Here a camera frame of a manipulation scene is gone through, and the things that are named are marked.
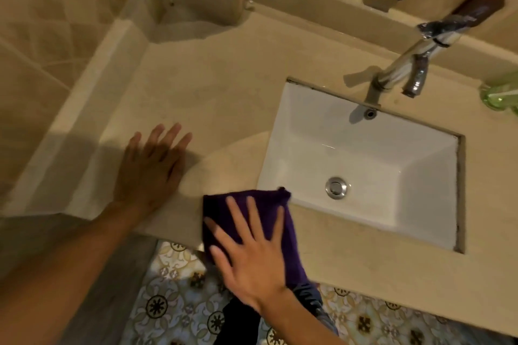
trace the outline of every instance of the beige countertop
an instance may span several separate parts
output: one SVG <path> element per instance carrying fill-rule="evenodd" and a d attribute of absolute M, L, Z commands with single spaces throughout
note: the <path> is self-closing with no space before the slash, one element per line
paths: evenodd
<path fill-rule="evenodd" d="M 362 101 L 344 74 L 395 54 L 267 8 L 236 28 L 202 20 L 159 26 L 101 146 L 182 122 L 192 131 L 178 194 L 142 230 L 200 248 L 203 194 L 253 189 L 288 76 Z M 478 82 L 432 67 L 421 96 L 398 90 L 382 108 L 466 136 L 466 254 L 291 205 L 301 259 L 318 282 L 518 335 L 518 119 L 487 109 Z M 98 150 L 68 212 L 93 218 L 118 157 Z"/>

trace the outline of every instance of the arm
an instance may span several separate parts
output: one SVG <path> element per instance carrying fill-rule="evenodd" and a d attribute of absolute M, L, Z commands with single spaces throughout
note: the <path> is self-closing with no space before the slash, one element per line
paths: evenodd
<path fill-rule="evenodd" d="M 277 213 L 272 238 L 266 240 L 253 198 L 247 198 L 250 227 L 232 197 L 227 198 L 227 205 L 243 244 L 237 244 L 214 221 L 205 218 L 205 224 L 229 253 L 232 261 L 230 265 L 221 249 L 216 246 L 210 247 L 226 287 L 244 304 L 261 314 L 287 343 L 343 344 L 342 340 L 299 303 L 285 285 L 281 250 L 284 224 L 282 207 L 279 207 Z"/>
<path fill-rule="evenodd" d="M 180 129 L 174 125 L 159 141 L 164 126 L 157 126 L 143 150 L 136 133 L 124 153 L 113 202 L 0 282 L 0 338 L 5 343 L 50 345 L 60 338 L 113 251 L 178 188 L 191 140 L 187 134 L 171 149 Z"/>

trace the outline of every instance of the forearm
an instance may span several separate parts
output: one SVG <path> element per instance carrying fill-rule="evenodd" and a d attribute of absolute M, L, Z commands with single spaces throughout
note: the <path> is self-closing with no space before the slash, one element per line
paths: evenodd
<path fill-rule="evenodd" d="M 55 343 L 139 217 L 135 207 L 110 204 L 97 219 L 5 277 L 0 338 L 20 345 Z"/>
<path fill-rule="evenodd" d="M 292 345 L 343 345 L 343 341 L 306 310 L 289 289 L 262 305 L 262 316 Z"/>

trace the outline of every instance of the sink basin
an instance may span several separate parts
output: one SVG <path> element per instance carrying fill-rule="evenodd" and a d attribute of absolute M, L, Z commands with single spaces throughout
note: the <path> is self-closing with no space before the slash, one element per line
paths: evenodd
<path fill-rule="evenodd" d="M 458 138 L 367 110 L 288 81 L 258 189 L 283 186 L 293 203 L 454 249 Z"/>

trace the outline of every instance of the black pants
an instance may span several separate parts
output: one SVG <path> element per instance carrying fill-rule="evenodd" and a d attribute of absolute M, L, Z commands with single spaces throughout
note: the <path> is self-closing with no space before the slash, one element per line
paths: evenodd
<path fill-rule="evenodd" d="M 323 309 L 323 302 L 318 289 L 312 283 L 304 283 L 289 287 L 298 301 L 328 329 L 338 335 L 338 330 Z M 255 345 L 261 316 L 249 306 L 244 305 L 237 297 L 230 300 L 223 308 L 225 322 L 217 335 L 214 345 L 238 343 Z"/>

